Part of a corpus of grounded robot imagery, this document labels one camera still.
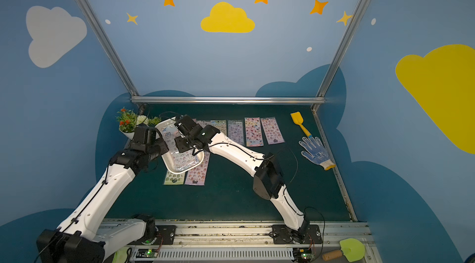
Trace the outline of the pink bear sticker sheet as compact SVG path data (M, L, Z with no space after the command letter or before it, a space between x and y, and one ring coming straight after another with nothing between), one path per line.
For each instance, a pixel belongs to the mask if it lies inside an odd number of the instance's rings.
M261 118L261 124L269 145L285 142L275 117Z

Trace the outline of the light pink sticker sheet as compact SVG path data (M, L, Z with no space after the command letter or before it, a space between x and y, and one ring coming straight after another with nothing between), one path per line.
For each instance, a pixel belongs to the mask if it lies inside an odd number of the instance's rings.
M204 152L204 160L197 167L189 170L184 184L190 186L204 186L209 166L210 153Z

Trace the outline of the pink blue sticker sheet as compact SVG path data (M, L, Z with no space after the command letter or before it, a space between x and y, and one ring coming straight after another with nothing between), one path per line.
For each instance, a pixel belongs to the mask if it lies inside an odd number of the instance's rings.
M261 120L258 117L244 119L246 131L246 146L261 147L264 145L262 137Z

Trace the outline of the green panda sticker sheet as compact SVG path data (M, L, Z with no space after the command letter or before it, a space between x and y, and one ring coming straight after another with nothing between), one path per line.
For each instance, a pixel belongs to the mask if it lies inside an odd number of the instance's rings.
M211 126L219 129L225 136L227 135L227 121L226 120L211 120Z

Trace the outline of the pink bonbon drop sticker sheet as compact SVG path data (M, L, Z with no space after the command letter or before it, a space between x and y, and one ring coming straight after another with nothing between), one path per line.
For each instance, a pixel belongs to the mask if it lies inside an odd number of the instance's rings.
M207 125L210 124L209 121L205 121L205 120L197 120L196 123L199 124L202 128L205 128Z

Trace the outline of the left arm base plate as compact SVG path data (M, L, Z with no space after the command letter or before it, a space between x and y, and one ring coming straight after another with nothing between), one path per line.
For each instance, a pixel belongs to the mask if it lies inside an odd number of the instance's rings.
M176 233L175 225L147 226L144 236L139 240L143 245L172 245Z

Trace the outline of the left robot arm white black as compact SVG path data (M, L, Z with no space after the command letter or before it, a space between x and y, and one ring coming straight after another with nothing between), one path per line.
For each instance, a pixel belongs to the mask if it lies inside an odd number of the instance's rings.
M107 233L97 233L106 214L133 179L156 158L169 151L162 134L140 124L130 147L117 152L105 173L73 213L55 230L37 238L36 261L42 263L102 263L126 245L157 239L155 219L136 215Z

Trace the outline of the purple sticker sheet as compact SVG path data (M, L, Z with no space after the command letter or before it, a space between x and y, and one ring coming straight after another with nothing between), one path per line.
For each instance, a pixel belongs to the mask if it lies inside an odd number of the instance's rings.
M244 122L242 120L229 120L227 131L231 140L244 145Z

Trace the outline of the pale green sticker sheet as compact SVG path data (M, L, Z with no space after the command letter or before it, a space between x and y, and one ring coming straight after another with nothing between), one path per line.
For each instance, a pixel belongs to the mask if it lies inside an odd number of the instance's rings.
M182 174L174 174L170 171L167 171L165 175L165 180L163 182L164 185L169 186L169 185L184 185L186 179L186 173Z

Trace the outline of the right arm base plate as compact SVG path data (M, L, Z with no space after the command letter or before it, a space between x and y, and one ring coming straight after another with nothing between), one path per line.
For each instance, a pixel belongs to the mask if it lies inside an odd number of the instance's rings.
M322 244L323 237L318 225L309 225L305 230L295 231L285 225L272 225L269 236L274 244Z

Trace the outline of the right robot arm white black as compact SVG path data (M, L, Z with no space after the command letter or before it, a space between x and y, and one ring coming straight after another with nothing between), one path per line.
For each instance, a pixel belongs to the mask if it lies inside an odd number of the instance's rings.
M270 201L280 213L289 238L285 242L302 243L309 221L289 195L283 171L275 155L252 151L233 141L218 128L202 127L188 115L178 115L174 125L180 136L175 139L179 151L206 151L219 155L244 169L253 178L253 190Z

